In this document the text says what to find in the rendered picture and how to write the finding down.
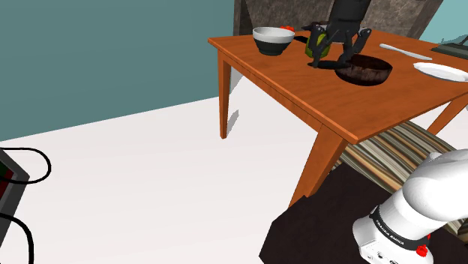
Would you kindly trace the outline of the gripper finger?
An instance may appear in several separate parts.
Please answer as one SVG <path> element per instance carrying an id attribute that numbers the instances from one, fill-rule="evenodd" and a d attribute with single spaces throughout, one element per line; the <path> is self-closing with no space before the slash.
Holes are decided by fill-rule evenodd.
<path id="1" fill-rule="evenodd" d="M 303 26 L 302 28 L 310 32 L 310 43 L 308 46 L 313 50 L 313 61 L 310 63 L 310 66 L 313 68 L 338 68 L 339 63 L 337 61 L 321 61 L 320 55 L 326 46 L 331 46 L 338 35 L 339 29 L 333 25 L 320 25 L 318 22 L 312 22 L 310 25 Z M 317 46 L 317 38 L 322 33 L 326 33 L 326 36 L 322 40 L 322 43 Z"/>
<path id="2" fill-rule="evenodd" d="M 357 38 L 353 42 L 353 34 L 350 31 L 345 33 L 345 41 L 343 43 L 343 53 L 338 58 L 338 62 L 348 62 L 354 54 L 358 54 L 365 47 L 365 44 L 372 32 L 371 28 L 361 28 L 355 34 Z"/>

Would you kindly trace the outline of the green fruit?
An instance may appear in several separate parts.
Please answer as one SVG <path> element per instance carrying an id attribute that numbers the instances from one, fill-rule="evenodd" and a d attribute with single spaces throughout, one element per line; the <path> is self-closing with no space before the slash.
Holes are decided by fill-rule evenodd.
<path id="1" fill-rule="evenodd" d="M 322 42 L 323 42 L 323 39 L 326 37 L 326 33 L 322 33 L 319 35 L 319 37 L 317 38 L 317 42 L 316 42 L 316 45 L 319 46 Z M 313 50 L 308 46 L 308 44 L 310 43 L 310 38 L 307 39 L 307 42 L 306 42 L 306 47 L 305 47 L 305 54 L 308 55 L 310 58 L 313 58 Z M 320 55 L 320 58 L 324 58 L 326 57 L 328 54 L 329 54 L 329 50 L 330 50 L 330 45 L 326 46 L 321 55 Z"/>

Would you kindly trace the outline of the dark brown bowl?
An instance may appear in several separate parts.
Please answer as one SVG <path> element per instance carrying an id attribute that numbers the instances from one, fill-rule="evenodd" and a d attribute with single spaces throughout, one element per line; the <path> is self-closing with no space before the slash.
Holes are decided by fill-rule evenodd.
<path id="1" fill-rule="evenodd" d="M 347 62 L 348 67 L 335 69 L 342 80 L 357 86 L 377 86 L 384 83 L 393 70 L 391 64 L 380 58 L 355 54 Z"/>

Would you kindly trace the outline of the white and black bowl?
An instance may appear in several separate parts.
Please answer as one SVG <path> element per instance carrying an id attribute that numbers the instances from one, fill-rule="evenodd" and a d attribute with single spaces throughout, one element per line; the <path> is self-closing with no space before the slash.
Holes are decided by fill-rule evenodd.
<path id="1" fill-rule="evenodd" d="M 260 53 L 267 56 L 279 56 L 290 45 L 295 32 L 278 27 L 256 27 L 253 39 Z"/>

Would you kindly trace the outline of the orange wooden table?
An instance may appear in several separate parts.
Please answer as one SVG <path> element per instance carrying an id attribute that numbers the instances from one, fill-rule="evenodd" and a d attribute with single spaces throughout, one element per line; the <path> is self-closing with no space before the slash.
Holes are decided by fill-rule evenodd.
<path id="1" fill-rule="evenodd" d="M 291 201 L 317 192 L 348 144 L 357 144 L 441 105 L 446 108 L 428 128 L 441 131 L 466 105 L 468 82 L 449 82 L 418 72 L 414 58 L 381 48 L 411 50 L 468 72 L 468 60 L 432 52 L 433 43 L 374 31 L 363 53 L 393 67 L 381 85 L 358 86 L 333 70 L 308 66 L 303 43 L 293 41 L 279 56 L 262 55 L 250 35 L 210 37 L 217 49 L 220 136 L 226 138 L 230 73 L 236 69 L 317 132 Z"/>

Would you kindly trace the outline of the white knife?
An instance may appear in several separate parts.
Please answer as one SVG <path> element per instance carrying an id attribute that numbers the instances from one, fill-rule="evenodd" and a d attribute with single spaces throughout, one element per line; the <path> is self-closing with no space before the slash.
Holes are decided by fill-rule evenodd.
<path id="1" fill-rule="evenodd" d="M 404 55 L 406 55 L 406 56 L 413 57 L 413 58 L 415 58 L 415 59 L 421 59 L 421 60 L 426 60 L 426 61 L 431 61 L 431 60 L 432 60 L 431 57 L 427 57 L 427 56 L 424 56 L 424 55 L 420 55 L 420 54 L 418 54 L 418 53 L 406 51 L 406 50 L 404 50 L 404 49 L 398 49 L 397 47 L 390 46 L 390 45 L 385 44 L 385 43 L 380 43 L 380 44 L 379 44 L 379 47 L 381 47 L 381 48 L 383 48 L 383 49 L 387 49 L 387 50 L 393 50 L 393 51 L 402 53 L 402 54 L 404 54 Z"/>

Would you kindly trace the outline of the white plate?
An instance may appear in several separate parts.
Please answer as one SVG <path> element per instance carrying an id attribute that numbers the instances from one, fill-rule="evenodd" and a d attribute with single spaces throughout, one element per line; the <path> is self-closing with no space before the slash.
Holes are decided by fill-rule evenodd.
<path id="1" fill-rule="evenodd" d="M 449 67 L 442 64 L 434 64 L 427 62 L 417 62 L 413 64 L 413 67 L 432 77 L 436 77 L 441 80 L 449 80 L 458 83 L 468 83 L 468 73 L 466 71 Z"/>

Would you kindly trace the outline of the dark flat book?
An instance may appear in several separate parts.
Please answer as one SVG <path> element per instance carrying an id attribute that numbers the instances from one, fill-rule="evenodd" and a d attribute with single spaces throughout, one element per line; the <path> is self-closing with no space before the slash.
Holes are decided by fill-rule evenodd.
<path id="1" fill-rule="evenodd" d="M 458 43 L 441 43 L 439 46 L 432 48 L 431 51 L 468 60 L 468 46 L 465 45 L 467 41 L 468 35 Z"/>

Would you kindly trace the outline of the striped rug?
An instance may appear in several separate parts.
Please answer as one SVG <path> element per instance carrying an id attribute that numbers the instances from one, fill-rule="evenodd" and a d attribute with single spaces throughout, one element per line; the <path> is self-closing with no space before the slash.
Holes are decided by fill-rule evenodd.
<path id="1" fill-rule="evenodd" d="M 407 121 L 359 144 L 349 144 L 334 167 L 347 164 L 389 193 L 394 193 L 432 152 L 455 148 Z"/>

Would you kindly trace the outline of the dark robot stand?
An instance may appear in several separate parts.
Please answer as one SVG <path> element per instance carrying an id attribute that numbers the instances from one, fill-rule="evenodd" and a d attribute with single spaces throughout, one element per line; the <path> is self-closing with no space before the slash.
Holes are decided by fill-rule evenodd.
<path id="1" fill-rule="evenodd" d="M 260 259 L 265 264 L 370 264 L 359 253 L 352 225 L 390 193 L 346 164 L 303 196 L 268 231 Z"/>

